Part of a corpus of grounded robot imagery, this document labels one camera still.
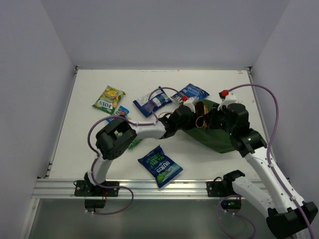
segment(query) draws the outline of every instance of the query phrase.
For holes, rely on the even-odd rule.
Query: yellow snack bag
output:
[[[112,115],[123,95],[125,95],[124,91],[120,91],[113,87],[107,86],[107,88],[95,102],[93,107]]]

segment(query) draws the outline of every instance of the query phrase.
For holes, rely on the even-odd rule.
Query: red cap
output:
[[[222,96],[222,97],[226,97],[227,95],[229,95],[228,90],[223,90],[223,91],[221,92],[221,96]]]

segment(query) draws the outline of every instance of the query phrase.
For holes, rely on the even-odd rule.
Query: snack bag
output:
[[[129,110],[127,108],[120,106],[118,110],[114,113],[114,115],[128,118],[128,113],[129,113]],[[107,122],[111,122],[112,120],[114,119],[106,119]]]
[[[107,86],[93,107],[112,115],[123,95],[125,95],[125,92]]]
[[[138,161],[155,177],[159,188],[183,171],[178,164],[164,154],[160,146]]]
[[[171,99],[165,94],[163,89],[158,89],[152,94],[150,99],[151,105],[148,103],[149,96],[150,93],[133,101],[134,105],[142,112],[142,114],[144,114],[145,117],[149,117],[152,114],[152,109],[156,112],[163,106],[172,103]]]
[[[209,93],[207,93],[205,90],[202,90],[200,87],[197,87],[193,84],[188,84],[185,86],[179,93],[176,93],[172,96],[172,99],[182,102],[182,97],[186,96],[187,98],[190,97],[198,97],[198,99],[204,99],[207,96],[209,96]]]

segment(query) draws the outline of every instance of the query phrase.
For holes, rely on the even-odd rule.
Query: black mounting bracket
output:
[[[119,186],[118,181],[105,181],[101,183],[103,186]],[[87,186],[84,180],[78,180],[75,184],[75,197],[117,197],[119,188],[104,189],[99,186],[94,186],[91,189]]]
[[[227,197],[227,194],[222,181],[206,182],[206,190],[209,198],[212,197]]]

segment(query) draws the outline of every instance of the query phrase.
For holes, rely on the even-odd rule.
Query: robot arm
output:
[[[223,100],[221,104],[215,104],[210,112],[202,115],[209,129],[222,129],[229,133],[233,147],[254,168],[262,182],[265,184],[269,195],[254,186],[240,171],[234,171],[224,175],[223,185],[228,195],[240,194],[256,207],[266,218],[271,232],[279,239],[291,236],[307,225],[299,209],[293,202],[296,200],[302,205],[302,210],[311,223],[318,209],[313,202],[306,203],[304,199],[290,185],[275,162],[267,161],[267,144],[261,135],[250,128],[248,111],[242,104],[235,103],[236,98],[231,93],[221,92]],[[179,129],[191,129],[196,127],[196,112],[194,102],[190,98],[182,106],[177,108],[169,117],[165,115],[159,121],[150,126],[139,126],[142,122],[131,126],[122,119],[114,119],[96,134],[96,146],[100,156],[96,159],[93,172],[86,176],[86,184],[96,186],[92,179],[92,173],[97,183],[105,181],[107,171],[114,159],[121,156],[134,139],[143,138],[168,138]],[[284,190],[274,175],[272,168],[289,189],[293,198]]]

